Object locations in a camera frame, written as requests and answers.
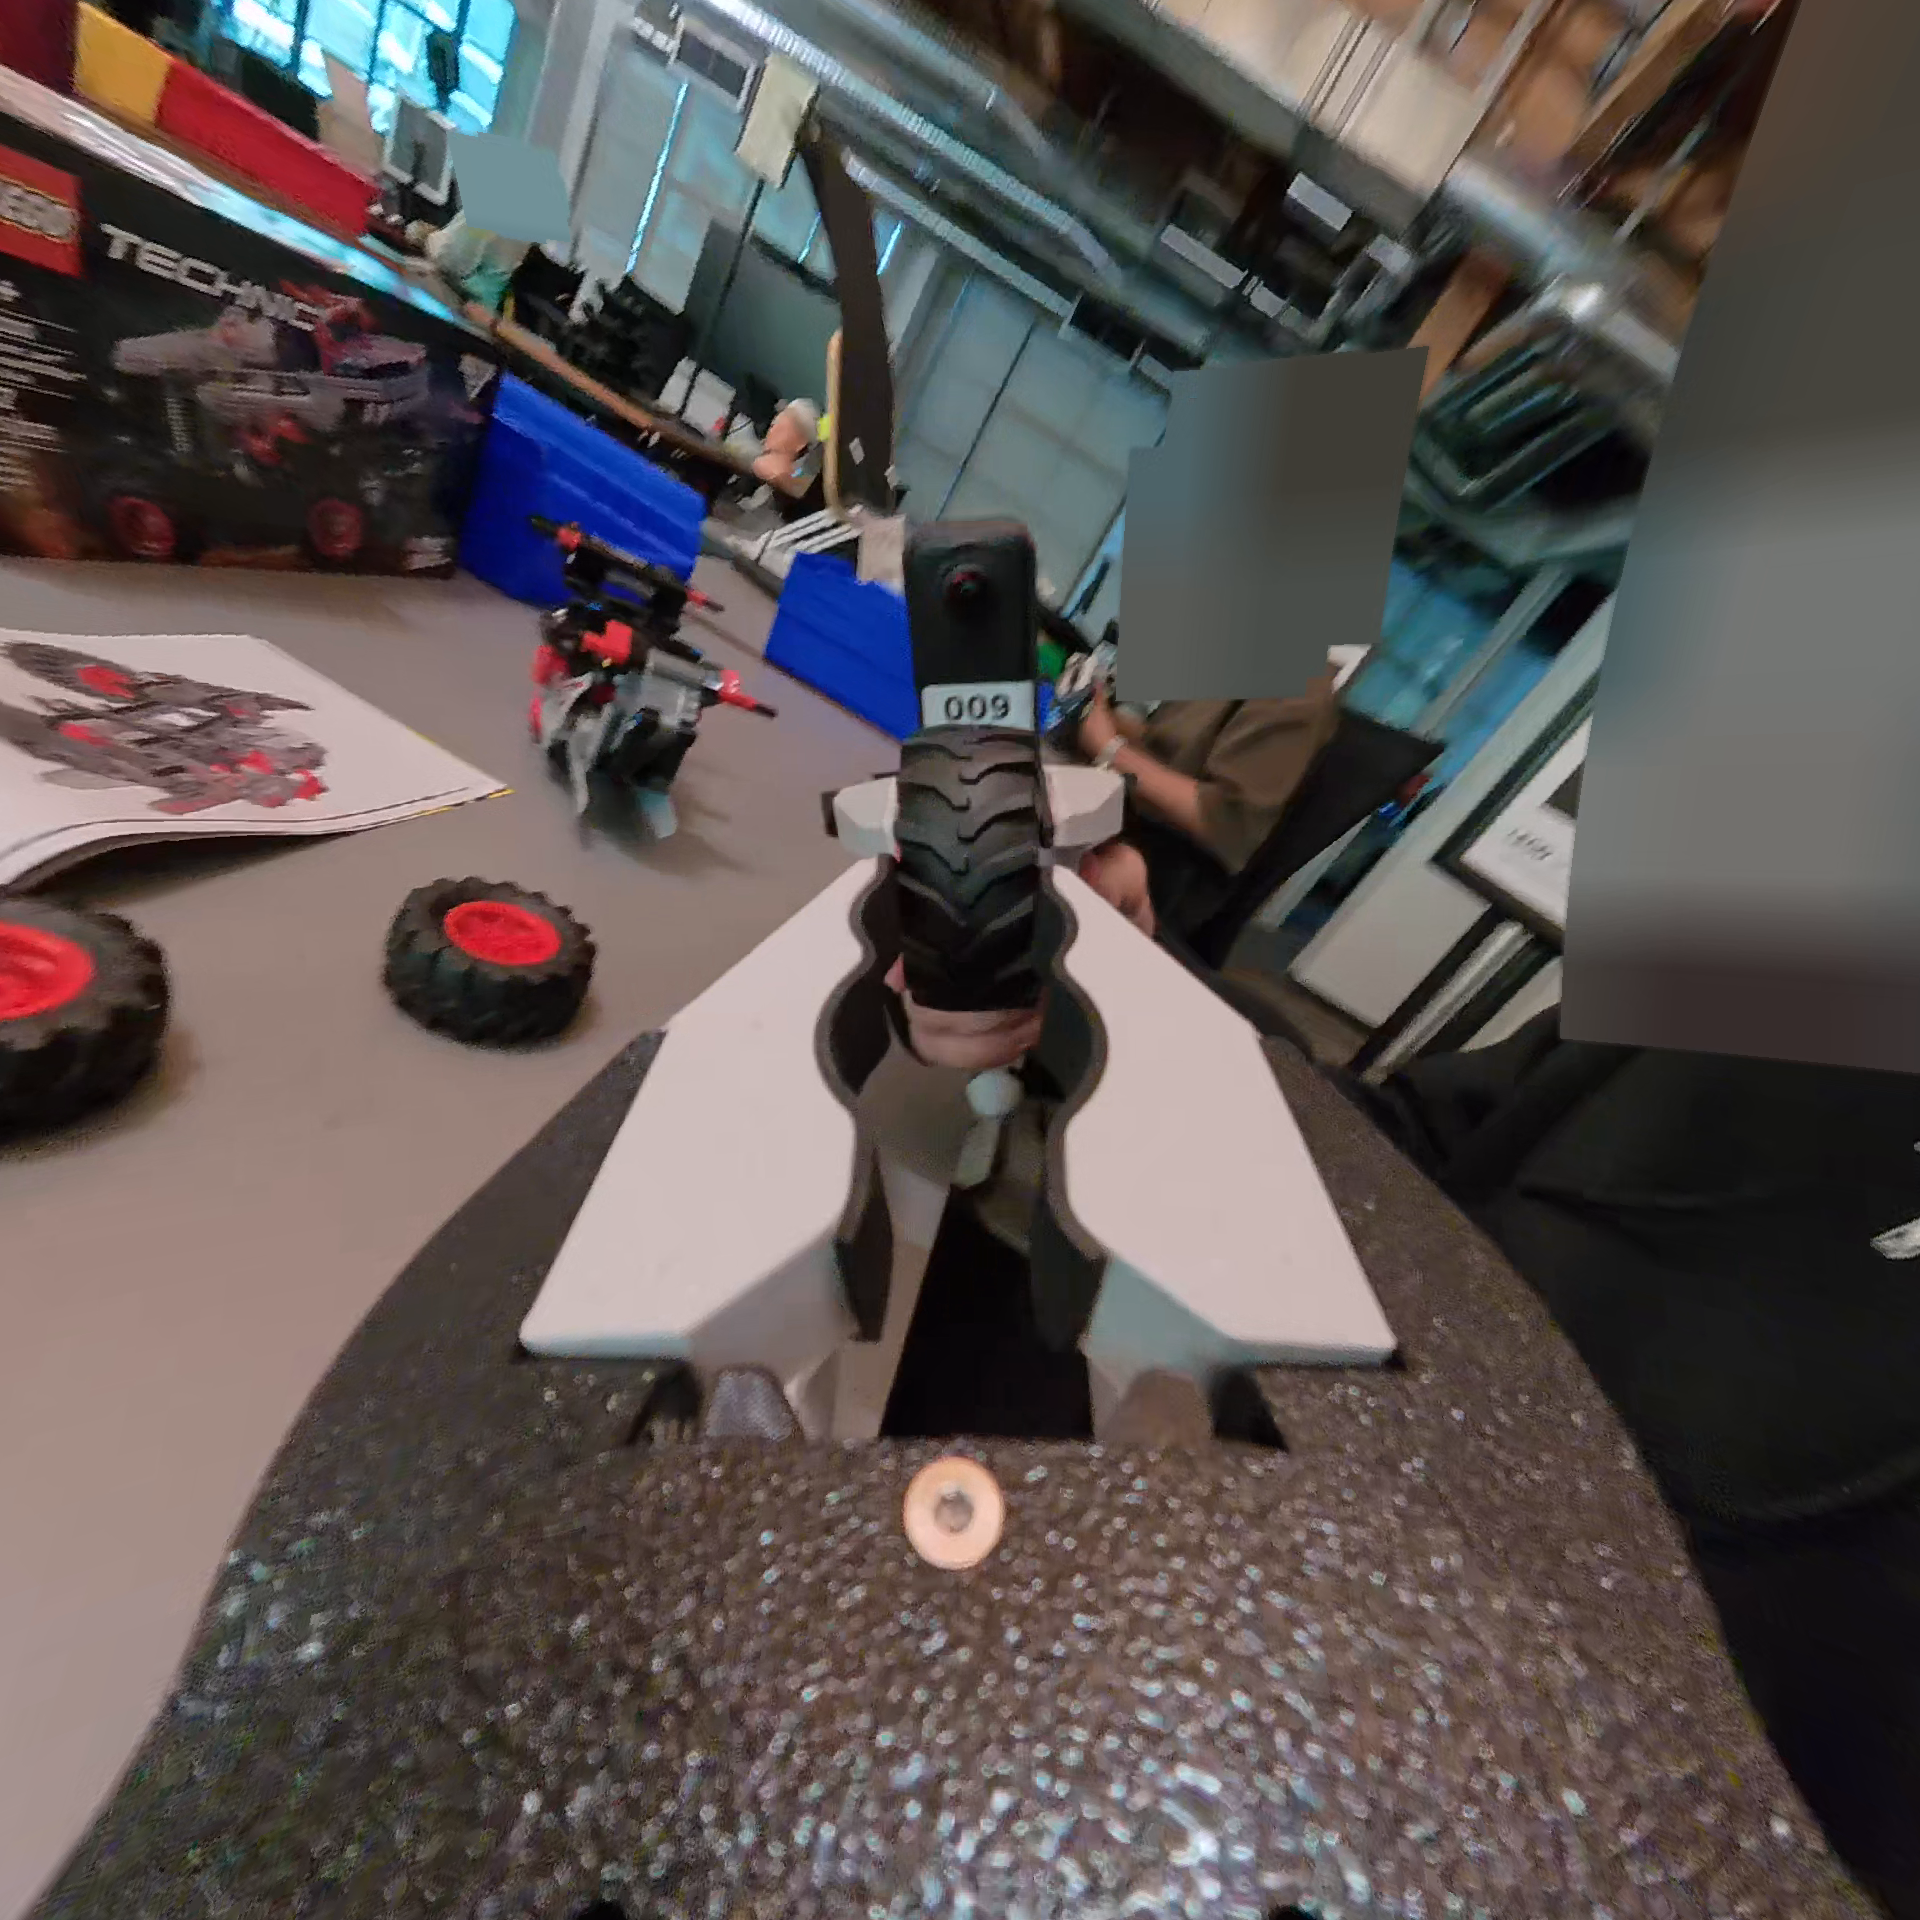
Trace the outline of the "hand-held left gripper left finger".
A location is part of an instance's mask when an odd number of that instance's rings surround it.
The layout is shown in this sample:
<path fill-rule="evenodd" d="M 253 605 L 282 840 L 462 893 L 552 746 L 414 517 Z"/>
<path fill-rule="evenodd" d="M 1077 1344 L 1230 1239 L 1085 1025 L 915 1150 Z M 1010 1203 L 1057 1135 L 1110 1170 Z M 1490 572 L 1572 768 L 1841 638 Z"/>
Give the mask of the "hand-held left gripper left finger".
<path fill-rule="evenodd" d="M 659 1032 L 519 1330 L 534 1357 L 666 1360 L 775 1379 L 836 1431 L 897 1246 L 861 1094 L 894 1030 L 891 870 L 848 868 Z"/>

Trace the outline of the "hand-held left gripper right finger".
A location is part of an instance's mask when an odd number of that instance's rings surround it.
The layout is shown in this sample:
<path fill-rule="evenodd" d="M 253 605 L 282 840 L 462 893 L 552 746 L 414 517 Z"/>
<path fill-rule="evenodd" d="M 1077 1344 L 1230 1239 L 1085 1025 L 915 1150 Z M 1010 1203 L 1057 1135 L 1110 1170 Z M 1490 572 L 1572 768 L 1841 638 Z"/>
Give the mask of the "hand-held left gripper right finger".
<path fill-rule="evenodd" d="M 1399 1340 L 1257 1027 L 1059 870 L 1039 1072 L 1059 1091 L 1030 1228 L 1039 1333 L 1093 1436 L 1209 1434 L 1233 1379 L 1376 1369 Z"/>

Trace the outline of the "small red rim toy wheel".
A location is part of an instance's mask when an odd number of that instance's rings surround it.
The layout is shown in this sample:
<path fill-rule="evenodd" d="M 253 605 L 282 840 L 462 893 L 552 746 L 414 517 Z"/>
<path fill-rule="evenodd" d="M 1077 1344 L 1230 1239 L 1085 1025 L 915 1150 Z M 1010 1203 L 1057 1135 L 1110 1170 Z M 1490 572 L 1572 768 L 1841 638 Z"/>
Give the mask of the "small red rim toy wheel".
<path fill-rule="evenodd" d="M 1051 814 L 1035 731 L 932 728 L 903 744 L 894 890 L 904 990 L 931 1012 L 1041 1004 Z"/>
<path fill-rule="evenodd" d="M 382 987 L 433 1033 L 526 1048 L 575 1025 L 596 958 L 588 926 L 548 895 L 505 880 L 443 876 L 399 904 Z"/>

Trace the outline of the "grey desk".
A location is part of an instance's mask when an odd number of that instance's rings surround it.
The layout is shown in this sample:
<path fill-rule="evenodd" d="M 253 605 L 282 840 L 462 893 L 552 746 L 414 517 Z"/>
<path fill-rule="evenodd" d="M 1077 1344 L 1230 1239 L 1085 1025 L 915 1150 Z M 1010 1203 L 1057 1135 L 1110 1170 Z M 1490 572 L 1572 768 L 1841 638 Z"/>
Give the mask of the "grey desk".
<path fill-rule="evenodd" d="M 637 1033 L 845 868 L 819 798 L 882 738 L 769 669 L 773 597 L 687 629 L 775 721 L 711 714 L 679 834 L 588 831 L 526 729 L 536 621 L 471 578 L 4 562 L 12 629 L 253 633 L 511 784 L 339 840 L 192 841 L 74 874 L 166 953 L 163 1072 L 96 1129 L 4 1152 L 3 1901 L 25 1916 L 119 1784 L 302 1404 L 429 1236 Z M 531 1054 L 414 1027 L 380 943 L 433 877 L 509 880 L 596 939 L 587 1016 Z"/>

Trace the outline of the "person's right hand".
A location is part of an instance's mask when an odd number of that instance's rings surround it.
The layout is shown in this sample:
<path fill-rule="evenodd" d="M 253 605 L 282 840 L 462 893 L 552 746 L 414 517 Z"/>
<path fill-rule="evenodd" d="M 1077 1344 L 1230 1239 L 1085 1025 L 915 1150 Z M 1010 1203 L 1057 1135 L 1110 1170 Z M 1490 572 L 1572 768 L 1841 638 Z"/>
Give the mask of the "person's right hand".
<path fill-rule="evenodd" d="M 1132 841 L 1112 837 L 1085 852 L 1077 876 L 1144 937 L 1158 937 L 1149 865 Z M 1047 996 L 1027 1006 L 997 1010 L 932 1008 L 909 987 L 903 958 L 892 959 L 884 986 L 899 1001 L 911 1052 L 932 1068 L 969 1075 L 1014 1068 L 1041 1043 L 1044 1032 Z"/>

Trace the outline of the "blue storage bin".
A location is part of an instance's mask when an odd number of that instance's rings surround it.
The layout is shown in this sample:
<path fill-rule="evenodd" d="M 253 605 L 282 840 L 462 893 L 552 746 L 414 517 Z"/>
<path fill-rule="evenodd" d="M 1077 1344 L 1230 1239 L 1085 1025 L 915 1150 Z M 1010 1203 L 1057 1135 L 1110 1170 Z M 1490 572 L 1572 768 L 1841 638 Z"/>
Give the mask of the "blue storage bin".
<path fill-rule="evenodd" d="M 792 559 L 764 659 L 897 742 L 921 726 L 906 601 L 858 578 L 848 558 Z"/>
<path fill-rule="evenodd" d="M 517 604 L 552 607 L 564 597 L 564 558 L 534 517 L 577 524 L 691 580 L 709 509 L 694 488 L 505 371 L 457 562 Z"/>

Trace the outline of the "grey red toy truck chassis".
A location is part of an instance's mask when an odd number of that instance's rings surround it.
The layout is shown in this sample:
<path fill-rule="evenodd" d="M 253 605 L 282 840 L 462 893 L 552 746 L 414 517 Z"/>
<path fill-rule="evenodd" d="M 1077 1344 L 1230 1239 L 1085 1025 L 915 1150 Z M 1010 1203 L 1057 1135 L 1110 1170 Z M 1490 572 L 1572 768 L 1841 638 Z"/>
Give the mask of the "grey red toy truck chassis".
<path fill-rule="evenodd" d="M 564 773 L 578 815 L 623 798 L 655 840 L 679 831 L 675 788 L 713 708 L 775 720 L 738 669 L 683 633 L 688 610 L 725 604 L 660 562 L 532 514 L 560 558 L 563 599 L 541 613 L 531 733 Z"/>

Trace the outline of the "framed picture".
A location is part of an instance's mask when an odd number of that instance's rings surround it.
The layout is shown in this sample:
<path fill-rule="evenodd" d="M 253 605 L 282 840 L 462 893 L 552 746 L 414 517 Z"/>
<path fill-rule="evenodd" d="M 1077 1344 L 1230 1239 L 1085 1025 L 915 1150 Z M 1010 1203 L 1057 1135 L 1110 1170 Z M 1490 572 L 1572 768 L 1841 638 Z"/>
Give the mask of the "framed picture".
<path fill-rule="evenodd" d="M 1438 868 L 1552 950 L 1567 943 L 1592 705 L 1569 710 L 1451 834 Z"/>

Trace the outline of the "white instruction booklet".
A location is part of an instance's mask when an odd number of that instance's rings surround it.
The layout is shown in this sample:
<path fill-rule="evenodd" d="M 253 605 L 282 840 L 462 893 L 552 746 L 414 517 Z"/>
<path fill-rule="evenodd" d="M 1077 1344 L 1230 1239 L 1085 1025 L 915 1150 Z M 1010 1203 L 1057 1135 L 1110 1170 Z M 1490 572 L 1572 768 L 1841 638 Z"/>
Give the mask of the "white instruction booklet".
<path fill-rule="evenodd" d="M 110 852 L 328 837 L 506 785 L 257 635 L 3 635 L 3 886 Z"/>

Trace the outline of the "person's black clothing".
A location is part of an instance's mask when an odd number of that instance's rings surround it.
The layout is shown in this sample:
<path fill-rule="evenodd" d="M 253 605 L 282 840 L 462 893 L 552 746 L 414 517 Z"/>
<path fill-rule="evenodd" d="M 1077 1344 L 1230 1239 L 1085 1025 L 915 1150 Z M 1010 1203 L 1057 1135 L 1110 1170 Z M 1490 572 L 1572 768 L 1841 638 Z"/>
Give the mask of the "person's black clothing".
<path fill-rule="evenodd" d="M 1834 1852 L 1918 1913 L 1918 1079 L 1564 1040 L 1333 1082 L 1530 1283 Z"/>

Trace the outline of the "large red rim toy wheel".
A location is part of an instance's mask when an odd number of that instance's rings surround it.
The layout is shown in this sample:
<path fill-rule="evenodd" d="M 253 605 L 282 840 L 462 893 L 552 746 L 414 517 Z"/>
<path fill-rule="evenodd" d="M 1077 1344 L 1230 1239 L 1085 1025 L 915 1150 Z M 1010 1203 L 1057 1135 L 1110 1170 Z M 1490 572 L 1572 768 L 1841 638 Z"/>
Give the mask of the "large red rim toy wheel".
<path fill-rule="evenodd" d="M 154 1072 L 173 1020 L 163 948 L 122 915 L 3 899 L 3 1139 L 121 1106 Z"/>

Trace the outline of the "black toy set box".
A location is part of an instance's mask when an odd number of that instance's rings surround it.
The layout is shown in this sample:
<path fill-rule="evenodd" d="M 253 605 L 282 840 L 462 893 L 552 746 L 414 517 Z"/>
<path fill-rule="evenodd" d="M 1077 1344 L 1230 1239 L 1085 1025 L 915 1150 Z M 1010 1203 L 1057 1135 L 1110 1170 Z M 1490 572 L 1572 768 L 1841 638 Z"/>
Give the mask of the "black toy set box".
<path fill-rule="evenodd" d="M 395 270 L 4 69 L 6 558 L 449 576 L 500 382 Z"/>

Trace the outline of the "red yellow box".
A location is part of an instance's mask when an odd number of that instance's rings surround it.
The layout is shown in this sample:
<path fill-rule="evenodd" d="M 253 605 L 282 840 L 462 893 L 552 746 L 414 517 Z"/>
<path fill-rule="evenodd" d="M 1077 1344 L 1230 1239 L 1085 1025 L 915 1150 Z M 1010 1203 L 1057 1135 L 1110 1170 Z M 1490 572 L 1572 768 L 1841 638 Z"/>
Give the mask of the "red yellow box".
<path fill-rule="evenodd" d="M 165 47 L 149 4 L 6 2 L 6 79 L 76 100 L 106 121 L 340 238 L 368 230 L 375 178 L 315 136 Z"/>

